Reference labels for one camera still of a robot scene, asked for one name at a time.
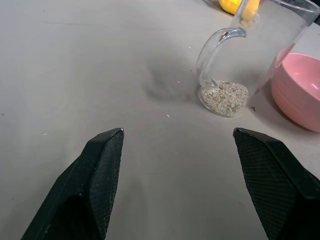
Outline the beige grain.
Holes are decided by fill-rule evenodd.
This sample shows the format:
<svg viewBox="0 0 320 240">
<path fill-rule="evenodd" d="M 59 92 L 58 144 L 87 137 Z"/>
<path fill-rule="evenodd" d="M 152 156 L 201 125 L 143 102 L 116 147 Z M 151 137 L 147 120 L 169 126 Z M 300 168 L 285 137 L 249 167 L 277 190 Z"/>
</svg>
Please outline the beige grain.
<svg viewBox="0 0 320 240">
<path fill-rule="evenodd" d="M 246 107 L 249 92 L 239 83 L 218 80 L 217 87 L 203 87 L 199 91 L 203 104 L 215 114 L 235 118 Z"/>
</svg>

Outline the pink bowl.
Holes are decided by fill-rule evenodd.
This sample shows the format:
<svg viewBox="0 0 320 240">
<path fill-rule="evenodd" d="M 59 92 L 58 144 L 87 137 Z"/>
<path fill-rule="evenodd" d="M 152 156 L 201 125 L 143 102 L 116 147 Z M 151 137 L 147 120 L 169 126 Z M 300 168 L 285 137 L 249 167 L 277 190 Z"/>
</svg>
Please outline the pink bowl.
<svg viewBox="0 0 320 240">
<path fill-rule="evenodd" d="M 288 54 L 272 77 L 271 94 L 290 120 L 320 133 L 320 59 Z"/>
</svg>

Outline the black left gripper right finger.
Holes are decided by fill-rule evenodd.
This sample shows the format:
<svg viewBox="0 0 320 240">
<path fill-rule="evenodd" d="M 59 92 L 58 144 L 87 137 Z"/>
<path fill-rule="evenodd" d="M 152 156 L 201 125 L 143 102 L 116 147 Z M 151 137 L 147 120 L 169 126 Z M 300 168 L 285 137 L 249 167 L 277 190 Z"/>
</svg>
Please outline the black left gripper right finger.
<svg viewBox="0 0 320 240">
<path fill-rule="evenodd" d="M 280 140 L 240 127 L 233 138 L 268 240 L 320 240 L 320 180 Z"/>
</svg>

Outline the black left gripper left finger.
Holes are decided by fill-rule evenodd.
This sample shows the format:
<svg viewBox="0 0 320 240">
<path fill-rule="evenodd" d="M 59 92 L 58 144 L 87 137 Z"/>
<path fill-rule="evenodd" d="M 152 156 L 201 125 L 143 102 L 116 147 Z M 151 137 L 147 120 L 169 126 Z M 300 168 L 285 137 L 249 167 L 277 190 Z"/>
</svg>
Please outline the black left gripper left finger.
<svg viewBox="0 0 320 240">
<path fill-rule="evenodd" d="M 124 130 L 90 139 L 57 178 L 21 240 L 105 240 L 118 188 Z"/>
</svg>

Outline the yellow toy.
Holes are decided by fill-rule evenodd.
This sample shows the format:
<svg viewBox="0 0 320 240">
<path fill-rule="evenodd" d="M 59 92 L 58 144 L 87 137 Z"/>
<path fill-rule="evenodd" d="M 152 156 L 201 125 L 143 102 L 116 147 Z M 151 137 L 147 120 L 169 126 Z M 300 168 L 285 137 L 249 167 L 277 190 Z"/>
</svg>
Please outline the yellow toy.
<svg viewBox="0 0 320 240">
<path fill-rule="evenodd" d="M 236 23 L 244 27 L 259 21 L 260 0 L 218 0 L 218 3 L 225 12 L 234 15 Z"/>
</svg>

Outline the clear glass mug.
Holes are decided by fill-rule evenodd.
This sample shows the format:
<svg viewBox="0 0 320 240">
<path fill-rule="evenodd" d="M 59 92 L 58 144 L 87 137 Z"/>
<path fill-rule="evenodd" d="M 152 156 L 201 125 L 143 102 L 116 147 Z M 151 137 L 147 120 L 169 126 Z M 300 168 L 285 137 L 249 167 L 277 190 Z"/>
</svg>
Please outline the clear glass mug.
<svg viewBox="0 0 320 240">
<path fill-rule="evenodd" d="M 195 70 L 199 99 L 201 88 L 215 88 L 218 81 L 238 83 L 248 90 L 247 108 L 320 15 L 320 6 L 312 0 L 260 0 L 257 13 L 259 21 L 249 26 L 233 16 L 229 27 L 206 41 Z"/>
</svg>

